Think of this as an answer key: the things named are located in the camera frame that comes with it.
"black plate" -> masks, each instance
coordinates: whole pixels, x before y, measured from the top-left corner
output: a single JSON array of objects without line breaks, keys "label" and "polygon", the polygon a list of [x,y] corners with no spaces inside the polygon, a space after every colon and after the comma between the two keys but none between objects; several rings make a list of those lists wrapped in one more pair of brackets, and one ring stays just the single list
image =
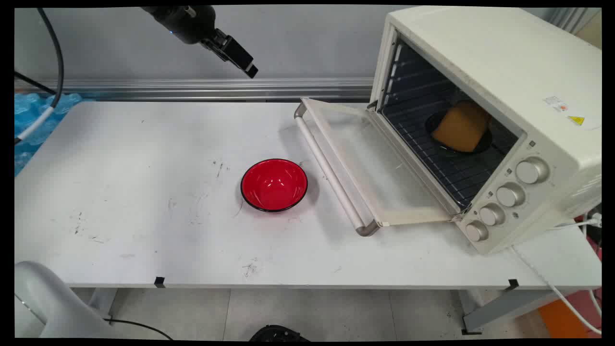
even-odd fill
[{"label": "black plate", "polygon": [[459,155],[474,155],[474,154],[482,153],[483,151],[489,149],[493,141],[493,137],[491,136],[491,131],[489,131],[489,128],[487,128],[487,130],[483,134],[483,137],[480,138],[480,140],[478,141],[478,144],[476,144],[476,148],[474,148],[473,151],[457,151],[449,147],[448,145],[445,145],[444,143],[440,142],[439,140],[436,140],[435,138],[433,138],[433,136],[431,136],[431,133],[435,131],[436,128],[438,128],[438,126],[442,122],[442,119],[446,115],[446,112],[447,111],[440,111],[438,113],[434,113],[429,118],[427,118],[427,120],[425,120],[425,130],[429,134],[429,138],[438,147],[446,150],[449,153],[455,153]]}]

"black tape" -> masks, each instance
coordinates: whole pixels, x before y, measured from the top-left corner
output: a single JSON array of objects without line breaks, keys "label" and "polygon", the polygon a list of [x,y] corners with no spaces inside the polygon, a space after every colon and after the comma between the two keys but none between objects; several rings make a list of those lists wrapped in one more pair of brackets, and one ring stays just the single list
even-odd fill
[{"label": "black tape", "polygon": [[156,285],[157,288],[165,288],[163,283],[164,283],[164,278],[157,276],[156,280],[154,281],[154,285]]},{"label": "black tape", "polygon": [[512,291],[513,289],[519,287],[519,282],[517,282],[517,279],[508,279],[508,284],[510,286],[508,286],[508,288],[505,289],[504,292]]}]

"oven door handle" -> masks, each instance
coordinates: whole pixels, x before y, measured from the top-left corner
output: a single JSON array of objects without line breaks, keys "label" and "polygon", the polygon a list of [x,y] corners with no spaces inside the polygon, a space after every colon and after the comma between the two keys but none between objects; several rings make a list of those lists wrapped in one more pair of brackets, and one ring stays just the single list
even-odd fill
[{"label": "oven door handle", "polygon": [[312,132],[307,127],[308,125],[303,119],[303,115],[305,114],[306,110],[307,108],[303,103],[303,100],[301,100],[299,107],[297,107],[295,111],[295,121],[297,122],[297,125],[301,129],[303,136],[307,140],[307,144],[309,145],[314,156],[316,157],[316,161],[318,161],[320,168],[322,169],[323,173],[327,177],[327,180],[331,184],[331,187],[333,188],[335,195],[338,197],[339,202],[344,208],[346,215],[348,215],[348,218],[352,222],[352,226],[355,228],[355,230],[360,236],[370,236],[376,233],[380,226],[378,225],[376,220],[372,220],[367,226],[363,223],[363,220],[361,220],[357,209],[354,207],[354,204],[348,197],[348,194],[342,187],[342,184],[339,182],[337,175],[335,175],[335,172],[333,172],[331,164],[329,164],[329,161],[327,161],[327,158],[322,152],[322,149],[320,149],[320,146],[316,142],[316,139],[314,139],[314,135],[312,135]]}]

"orange object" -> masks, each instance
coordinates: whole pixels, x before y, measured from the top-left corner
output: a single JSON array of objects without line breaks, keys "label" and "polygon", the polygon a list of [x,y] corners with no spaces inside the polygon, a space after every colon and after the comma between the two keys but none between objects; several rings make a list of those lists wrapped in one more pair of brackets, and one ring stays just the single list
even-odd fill
[{"label": "orange object", "polygon": [[538,309],[540,316],[554,339],[586,339],[585,326],[561,301],[556,300]]},{"label": "orange object", "polygon": [[491,115],[472,101],[450,108],[431,136],[453,150],[470,153],[487,130]]}]

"white toaster oven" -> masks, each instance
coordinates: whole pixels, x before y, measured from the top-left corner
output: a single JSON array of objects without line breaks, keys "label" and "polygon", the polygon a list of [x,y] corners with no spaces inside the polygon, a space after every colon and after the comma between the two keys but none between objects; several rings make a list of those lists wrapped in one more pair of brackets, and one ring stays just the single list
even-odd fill
[{"label": "white toaster oven", "polygon": [[[454,222],[487,254],[601,202],[601,98],[601,50],[556,26],[516,8],[420,6],[387,15],[366,110],[302,99],[295,119],[360,235]],[[426,129],[464,99],[492,115],[473,155]]]}]

